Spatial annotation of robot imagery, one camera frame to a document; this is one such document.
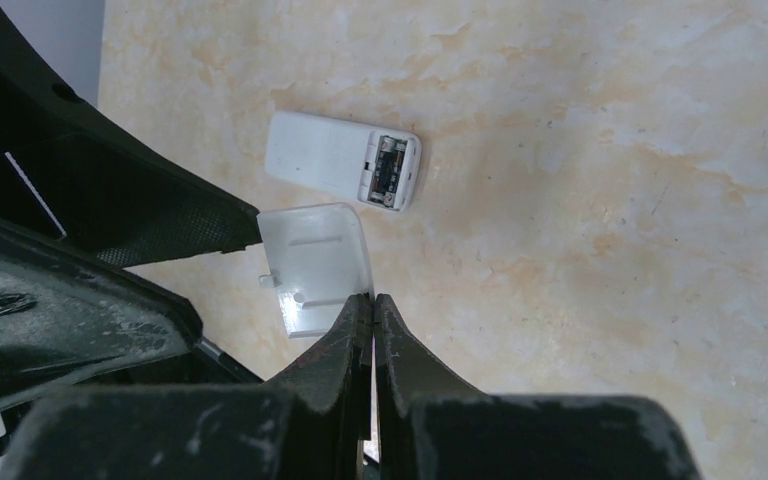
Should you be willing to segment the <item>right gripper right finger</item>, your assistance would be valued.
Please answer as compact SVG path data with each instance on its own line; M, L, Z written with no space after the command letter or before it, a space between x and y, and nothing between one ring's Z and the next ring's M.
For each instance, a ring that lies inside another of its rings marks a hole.
M373 307L386 479L697 479L684 435L639 396L496 395L446 366L392 297Z

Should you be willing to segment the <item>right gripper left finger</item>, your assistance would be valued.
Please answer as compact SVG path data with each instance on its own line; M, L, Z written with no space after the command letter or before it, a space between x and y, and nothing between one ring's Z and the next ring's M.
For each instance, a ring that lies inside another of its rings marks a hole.
M358 479L372 303L259 385L85 385L40 399L0 479Z

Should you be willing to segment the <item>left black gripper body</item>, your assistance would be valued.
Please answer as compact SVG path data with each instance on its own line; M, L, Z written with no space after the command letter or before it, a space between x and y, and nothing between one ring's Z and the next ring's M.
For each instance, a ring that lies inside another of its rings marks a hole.
M12 361L0 353L0 382L15 380L20 373ZM241 364L230 354L219 349L207 339L201 339L190 353L135 367L98 374L80 383L98 385L200 385L200 384L246 384L259 385L263 378ZM0 413L5 433L0 436L0 457L3 457L14 437L15 431L27 415L32 401L10 407ZM199 453L201 442L199 432L192 438L187 449L190 455Z

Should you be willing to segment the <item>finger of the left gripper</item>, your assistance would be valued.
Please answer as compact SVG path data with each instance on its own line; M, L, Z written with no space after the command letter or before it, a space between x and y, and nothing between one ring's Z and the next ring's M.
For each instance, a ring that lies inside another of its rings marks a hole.
M186 354L201 334L184 298L0 220L0 411Z
M81 98L0 7L0 219L131 267L241 251L256 217Z

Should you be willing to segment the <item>white battery cover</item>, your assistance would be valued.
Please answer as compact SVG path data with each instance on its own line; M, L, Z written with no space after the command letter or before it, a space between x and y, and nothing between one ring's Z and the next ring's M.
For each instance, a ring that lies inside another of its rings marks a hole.
M257 215L272 289L290 338L324 335L346 300L374 295L367 244L357 212L346 203L272 210Z

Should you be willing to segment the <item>white remote control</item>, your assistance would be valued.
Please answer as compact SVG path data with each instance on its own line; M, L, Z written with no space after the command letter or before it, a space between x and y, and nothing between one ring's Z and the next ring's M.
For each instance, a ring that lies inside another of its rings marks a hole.
M368 199L382 136L408 143L392 207ZM421 157L422 143L411 132L301 112L277 111L270 123L265 169L270 175L296 185L401 212L411 203Z

